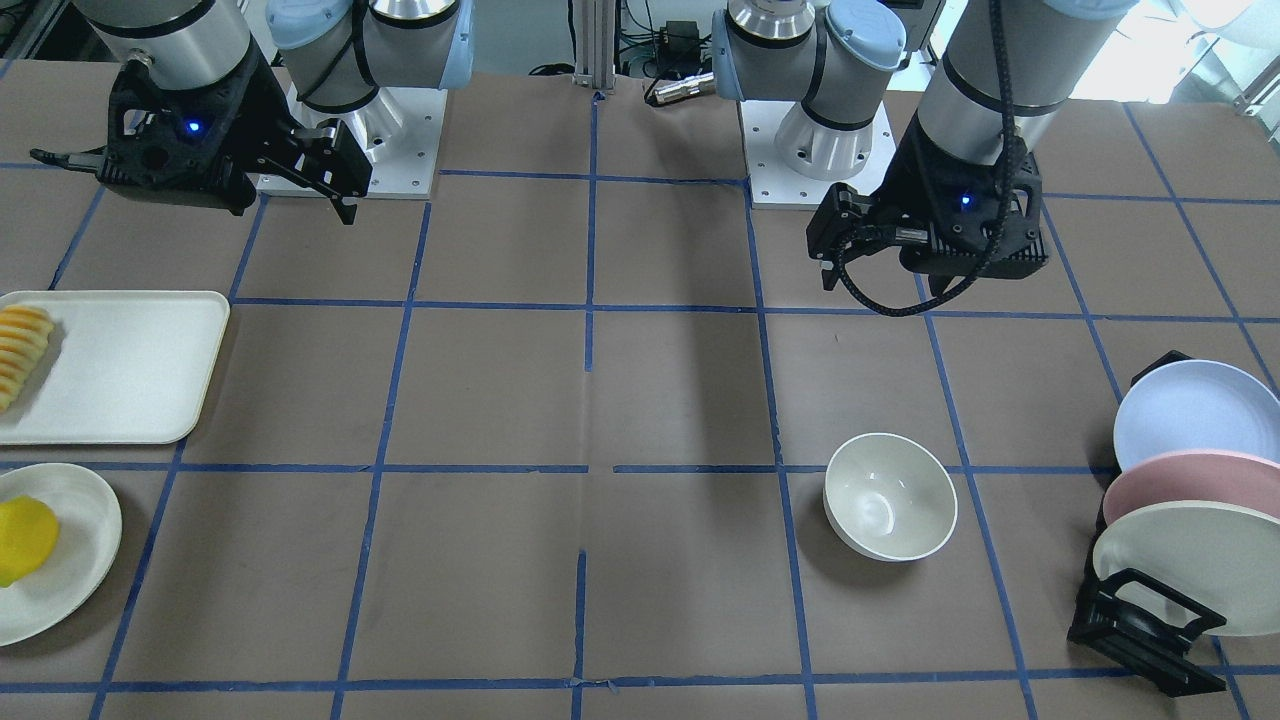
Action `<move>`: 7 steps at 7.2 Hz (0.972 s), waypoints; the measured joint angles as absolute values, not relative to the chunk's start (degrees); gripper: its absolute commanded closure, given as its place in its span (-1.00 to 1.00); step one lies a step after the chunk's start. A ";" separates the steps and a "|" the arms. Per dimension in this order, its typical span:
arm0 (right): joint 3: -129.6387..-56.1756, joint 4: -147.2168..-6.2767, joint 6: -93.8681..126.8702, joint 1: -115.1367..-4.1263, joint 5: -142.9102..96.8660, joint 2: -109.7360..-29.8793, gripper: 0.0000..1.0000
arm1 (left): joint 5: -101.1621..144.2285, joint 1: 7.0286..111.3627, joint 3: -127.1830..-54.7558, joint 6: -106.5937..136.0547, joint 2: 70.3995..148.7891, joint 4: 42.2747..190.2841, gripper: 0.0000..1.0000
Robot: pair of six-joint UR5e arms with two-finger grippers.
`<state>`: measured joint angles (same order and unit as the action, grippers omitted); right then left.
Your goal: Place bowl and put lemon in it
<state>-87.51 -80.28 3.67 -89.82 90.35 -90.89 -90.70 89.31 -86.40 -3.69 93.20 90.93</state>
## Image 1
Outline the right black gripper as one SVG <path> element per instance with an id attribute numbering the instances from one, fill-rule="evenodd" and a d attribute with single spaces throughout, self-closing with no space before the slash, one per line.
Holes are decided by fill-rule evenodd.
<path id="1" fill-rule="evenodd" d="M 125 199 L 214 208 L 241 215 L 257 191 L 252 174 L 279 176 L 325 197 L 344 225 L 372 178 L 364 146 L 344 122 L 303 127 L 259 47 L 221 79 L 198 88 L 157 85 L 159 63 L 128 54 L 108 100 L 108 140 L 92 152 L 31 149 L 47 167 L 99 169 Z"/>

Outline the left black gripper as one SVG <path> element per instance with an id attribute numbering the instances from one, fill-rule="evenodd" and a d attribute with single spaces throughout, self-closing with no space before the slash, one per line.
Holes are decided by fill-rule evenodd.
<path id="1" fill-rule="evenodd" d="M 1024 279 L 1051 259 L 1041 229 L 1042 178 L 1033 152 L 1015 142 L 1019 161 L 1012 174 L 1012 197 L 1006 206 L 1004 237 L 983 278 Z M 972 164 L 948 155 L 911 120 L 876 191 L 878 222 L 905 220 L 927 227 L 927 246 L 905 247 L 902 266 L 928 275 L 931 299 L 946 295 L 978 261 L 996 229 L 998 165 Z M 840 273 L 855 259 L 891 247 L 892 224 L 870 219 L 872 199 L 846 183 L 832 183 L 806 225 L 806 252 L 820 265 L 824 291 L 835 290 Z"/>

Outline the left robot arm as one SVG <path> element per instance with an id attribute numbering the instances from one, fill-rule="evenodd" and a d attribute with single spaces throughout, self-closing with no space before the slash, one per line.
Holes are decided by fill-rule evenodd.
<path id="1" fill-rule="evenodd" d="M 828 183 L 806 225 L 824 290 L 892 316 L 956 299 L 978 279 L 1046 265 L 1034 147 L 1129 1 L 970 1 L 884 177 L 849 177 L 908 58 L 908 29 L 879 1 L 730 1 L 713 18 L 719 96 L 790 105 L 774 146 Z"/>

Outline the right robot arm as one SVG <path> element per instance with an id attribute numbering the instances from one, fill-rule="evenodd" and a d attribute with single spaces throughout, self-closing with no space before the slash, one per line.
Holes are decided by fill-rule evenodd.
<path id="1" fill-rule="evenodd" d="M 120 61 L 105 143 L 42 149 L 140 202 L 241 215 L 260 192 L 428 199 L 447 95 L 474 68 L 470 1 L 270 1 L 283 88 L 233 1 L 79 1 Z"/>

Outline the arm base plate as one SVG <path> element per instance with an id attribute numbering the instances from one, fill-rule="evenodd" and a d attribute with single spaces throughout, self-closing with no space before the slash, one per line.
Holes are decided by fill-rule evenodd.
<path id="1" fill-rule="evenodd" d="M 836 178 L 817 179 L 792 168 L 774 142 L 791 102 L 745 101 L 739 104 L 742 127 L 751 205 L 755 209 L 805 210 L 813 209 L 826 196 Z M 877 108 L 873 131 L 865 150 L 851 159 L 861 164 L 852 176 L 842 178 L 855 193 L 869 195 L 879 188 L 890 161 L 896 151 L 890 117 L 884 105 Z"/>
<path id="2" fill-rule="evenodd" d="M 344 83 L 305 95 L 291 83 L 285 99 L 303 127 L 344 122 L 372 164 L 367 193 L 361 199 L 426 200 L 436 174 L 448 91 L 442 88 L 374 87 Z M 276 176 L 261 176 L 269 195 L 323 197 Z"/>

